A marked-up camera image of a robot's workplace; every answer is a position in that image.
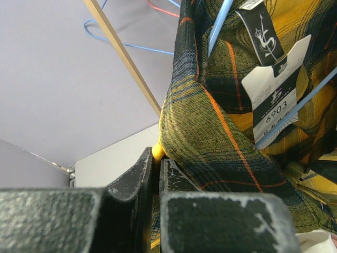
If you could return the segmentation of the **pink hanger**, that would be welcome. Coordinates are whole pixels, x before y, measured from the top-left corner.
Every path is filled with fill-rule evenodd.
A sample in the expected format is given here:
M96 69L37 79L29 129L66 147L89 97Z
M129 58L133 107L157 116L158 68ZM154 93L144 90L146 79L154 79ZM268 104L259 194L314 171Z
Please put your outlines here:
M159 7L155 6L155 5L153 5L153 4L151 3L150 0L146 0L146 2L148 3L148 5L149 5L152 9L154 9L154 10L156 10L156 11L158 11L158 12L161 12L161 13L164 13L164 14L167 14L167 15L170 15L170 16L173 16L173 17L179 17L179 14L170 12L170 11L168 11L168 10L165 10L165 9L162 9L162 8L159 8Z

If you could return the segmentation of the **blue hanger of plaid shirt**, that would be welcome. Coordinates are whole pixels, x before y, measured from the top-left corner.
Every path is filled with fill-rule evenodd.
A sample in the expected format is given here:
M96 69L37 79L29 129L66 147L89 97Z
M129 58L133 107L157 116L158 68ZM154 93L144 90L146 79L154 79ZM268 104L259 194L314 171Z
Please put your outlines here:
M227 18L233 1L223 1L219 13L215 19L214 25L210 32L209 37L209 49L208 57L214 48L215 42L219 36L222 26ZM303 98L298 104L293 106L289 112L266 134L264 134L258 141L255 141L256 148L262 150L266 148L277 135L285 128L285 125L289 125L294 122L295 115L297 112L304 107L304 105L309 102L317 93L322 89L328 82L330 82L336 75L336 67L326 75L326 77L319 83L319 85L314 88L306 97Z

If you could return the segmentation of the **yellow plaid shirt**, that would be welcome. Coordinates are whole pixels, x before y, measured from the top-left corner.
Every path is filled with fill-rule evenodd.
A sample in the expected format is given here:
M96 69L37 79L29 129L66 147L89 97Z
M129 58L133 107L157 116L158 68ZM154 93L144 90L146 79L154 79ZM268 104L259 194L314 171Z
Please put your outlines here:
M336 233L336 185L309 164L336 161L336 79L299 110L265 149L255 147L251 100L243 78L266 52L254 37L258 21L244 23L234 1L216 40L209 37L221 1L182 1L172 81L159 121L154 157L174 160L205 191L271 193L287 205L297 232Z

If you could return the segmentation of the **white shirt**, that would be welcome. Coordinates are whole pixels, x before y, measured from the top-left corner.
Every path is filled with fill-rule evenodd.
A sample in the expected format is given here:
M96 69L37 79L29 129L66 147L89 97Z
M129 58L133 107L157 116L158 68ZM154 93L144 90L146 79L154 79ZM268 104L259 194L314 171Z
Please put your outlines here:
M326 230L297 233L302 253L336 253L336 235Z

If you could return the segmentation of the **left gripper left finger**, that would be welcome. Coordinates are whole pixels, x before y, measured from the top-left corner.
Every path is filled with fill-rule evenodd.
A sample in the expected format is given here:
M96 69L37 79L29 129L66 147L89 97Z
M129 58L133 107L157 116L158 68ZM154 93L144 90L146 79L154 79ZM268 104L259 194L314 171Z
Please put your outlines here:
M152 149L102 188L1 190L1 252L149 252Z

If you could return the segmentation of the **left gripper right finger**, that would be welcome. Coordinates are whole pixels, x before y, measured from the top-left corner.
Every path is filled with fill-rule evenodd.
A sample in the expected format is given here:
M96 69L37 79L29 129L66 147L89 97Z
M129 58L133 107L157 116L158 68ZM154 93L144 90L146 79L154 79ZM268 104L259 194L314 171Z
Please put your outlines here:
M283 201L265 193L201 191L171 159L161 162L162 252L299 252Z

